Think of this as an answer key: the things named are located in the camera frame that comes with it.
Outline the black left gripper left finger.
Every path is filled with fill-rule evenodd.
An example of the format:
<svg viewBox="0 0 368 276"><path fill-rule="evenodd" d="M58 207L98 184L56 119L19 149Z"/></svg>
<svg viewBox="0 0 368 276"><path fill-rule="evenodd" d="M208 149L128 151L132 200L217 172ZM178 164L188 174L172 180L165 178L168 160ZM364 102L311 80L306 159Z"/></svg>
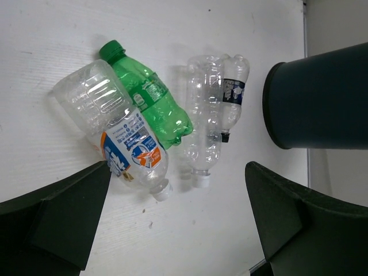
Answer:
<svg viewBox="0 0 368 276"><path fill-rule="evenodd" d="M112 173L106 161L1 203L1 275L86 269Z"/></svg>

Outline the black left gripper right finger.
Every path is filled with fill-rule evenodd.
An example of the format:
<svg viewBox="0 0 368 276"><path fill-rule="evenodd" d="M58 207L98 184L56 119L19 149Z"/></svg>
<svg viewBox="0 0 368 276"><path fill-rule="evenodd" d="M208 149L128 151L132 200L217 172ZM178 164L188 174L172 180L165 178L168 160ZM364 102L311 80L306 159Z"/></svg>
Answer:
<svg viewBox="0 0 368 276"><path fill-rule="evenodd" d="M264 253L251 275L367 275L367 207L257 162L246 164L245 180Z"/></svg>

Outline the tall clear unlabeled bottle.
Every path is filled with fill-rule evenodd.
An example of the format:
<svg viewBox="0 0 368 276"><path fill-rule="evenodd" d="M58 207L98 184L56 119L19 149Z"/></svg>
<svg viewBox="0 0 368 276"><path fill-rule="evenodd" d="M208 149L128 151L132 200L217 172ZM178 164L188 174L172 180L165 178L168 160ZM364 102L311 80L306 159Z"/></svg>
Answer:
<svg viewBox="0 0 368 276"><path fill-rule="evenodd" d="M186 67L186 111L193 131L185 140L186 162L191 168L191 185L206 188L210 169L221 154L221 77L220 58L195 56Z"/></svg>

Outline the orange blue label clear bottle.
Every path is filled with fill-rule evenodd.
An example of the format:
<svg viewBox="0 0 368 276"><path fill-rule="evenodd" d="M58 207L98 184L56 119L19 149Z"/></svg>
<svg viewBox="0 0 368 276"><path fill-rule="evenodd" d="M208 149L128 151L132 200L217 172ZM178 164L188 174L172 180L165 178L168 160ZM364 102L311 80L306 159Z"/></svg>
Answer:
<svg viewBox="0 0 368 276"><path fill-rule="evenodd" d="M112 67L96 60L67 75L52 92L119 180L157 201L173 190L168 154Z"/></svg>

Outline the green plastic bottle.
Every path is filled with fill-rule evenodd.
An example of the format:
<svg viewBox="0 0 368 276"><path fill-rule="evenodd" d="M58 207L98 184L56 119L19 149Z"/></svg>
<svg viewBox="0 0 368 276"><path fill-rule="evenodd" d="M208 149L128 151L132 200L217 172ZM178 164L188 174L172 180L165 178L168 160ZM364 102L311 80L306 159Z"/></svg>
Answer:
<svg viewBox="0 0 368 276"><path fill-rule="evenodd" d="M129 57L116 40L106 43L99 56L113 68L165 149L180 145L182 138L192 133L191 119L156 72Z"/></svg>

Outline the dark label black cap bottle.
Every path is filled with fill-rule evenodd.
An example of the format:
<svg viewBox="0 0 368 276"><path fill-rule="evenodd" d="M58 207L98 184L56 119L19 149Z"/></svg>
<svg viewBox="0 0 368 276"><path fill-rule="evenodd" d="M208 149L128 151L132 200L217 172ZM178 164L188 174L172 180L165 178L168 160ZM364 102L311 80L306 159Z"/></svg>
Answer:
<svg viewBox="0 0 368 276"><path fill-rule="evenodd" d="M242 55L231 57L227 54L221 57L223 65L223 117L222 117L222 142L227 143L230 130L238 122L242 113L242 101L246 82L250 73L249 61Z"/></svg>

